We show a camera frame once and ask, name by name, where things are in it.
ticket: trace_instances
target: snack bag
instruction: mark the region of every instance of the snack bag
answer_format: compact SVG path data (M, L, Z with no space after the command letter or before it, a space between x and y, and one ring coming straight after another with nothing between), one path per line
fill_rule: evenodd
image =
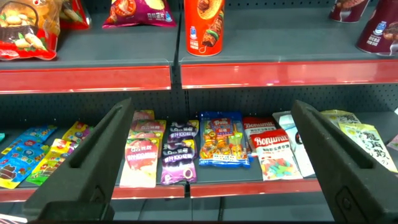
M245 117L243 118L244 134L248 140L248 156L257 156L256 148L250 141L252 134L259 134L265 131L276 130L275 122L272 118L255 118Z
M283 129L252 134L251 140L256 147L263 180L303 178L290 150L289 137Z
M43 159L48 146L25 143L15 145L0 159L0 187L16 188Z
M159 139L128 139L120 186L155 187Z
M50 148L50 152L45 155L44 159L37 165L26 181L42 185L69 156L68 150L70 144L70 141L55 139Z
M242 114L238 112L203 112L200 117L199 165L249 168Z
M330 120L337 128L339 127L339 124L361 124L359 119L355 116L355 114L346 112L346 111L340 111L340 110L328 110L328 111L322 111L321 114L323 114L326 118Z
M391 172L398 173L378 131L368 124L341 124L340 129Z
M66 29L90 28L91 18L81 0L62 0L60 24Z
M274 113L272 116L279 123L279 126L285 130L289 137L292 152L296 158L298 168L300 168L301 175L308 177L314 175L315 171L312 167L310 158L305 150L299 131L296 128L293 117L290 111Z
M162 153L162 184L175 184L181 180L190 183L197 181L197 173L193 164L195 155L193 139L174 143L172 147L165 144Z
M137 110L134 112L132 120L138 119L155 119L155 112L153 110Z
M82 122L76 121L75 124L62 136L65 141L71 141L77 143L74 146L78 146L84 138L91 133L93 127L88 126Z
M0 60L57 55L61 0L0 1Z
M112 0L110 15L102 28L138 24L176 26L166 0Z
M173 122L170 125L170 134L167 142L169 143L169 148L173 147L172 142L182 142L183 140L195 140L195 136L199 132L199 121L190 120L186 123ZM196 144L193 145L193 156L197 155Z

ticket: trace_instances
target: cylindrical snack can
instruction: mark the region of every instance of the cylindrical snack can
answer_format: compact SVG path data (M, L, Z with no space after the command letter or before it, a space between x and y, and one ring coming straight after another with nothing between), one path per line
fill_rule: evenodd
M184 0L187 51L212 56L223 49L225 0Z
M358 22L369 0L336 0L329 18L338 22Z
M398 0L380 0L356 46L369 53L394 56L398 52Z

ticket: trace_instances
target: dark red can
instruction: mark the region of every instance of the dark red can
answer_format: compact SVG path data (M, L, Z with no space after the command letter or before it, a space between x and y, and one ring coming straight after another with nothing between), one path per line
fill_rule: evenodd
M378 55L398 52L398 0L379 1L356 46Z
M336 0L329 18L338 22L358 22L369 0Z

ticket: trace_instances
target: red shelf edge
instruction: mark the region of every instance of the red shelf edge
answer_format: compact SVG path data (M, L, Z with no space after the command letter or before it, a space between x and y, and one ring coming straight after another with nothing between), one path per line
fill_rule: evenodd
M183 89L398 83L398 60L181 65Z
M190 186L191 198L319 191L321 191L321 187L317 179L279 180L232 184L193 184Z
M35 189L0 189L0 203L25 202ZM184 198L182 185L157 186L152 189L115 187L112 199L140 199L140 198Z
M170 90L170 66L0 70L0 94Z

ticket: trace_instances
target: pink candy package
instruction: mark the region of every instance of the pink candy package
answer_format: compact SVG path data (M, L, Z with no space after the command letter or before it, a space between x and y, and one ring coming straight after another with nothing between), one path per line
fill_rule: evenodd
M113 28L138 24L176 26L166 0L112 0L110 15L102 27Z

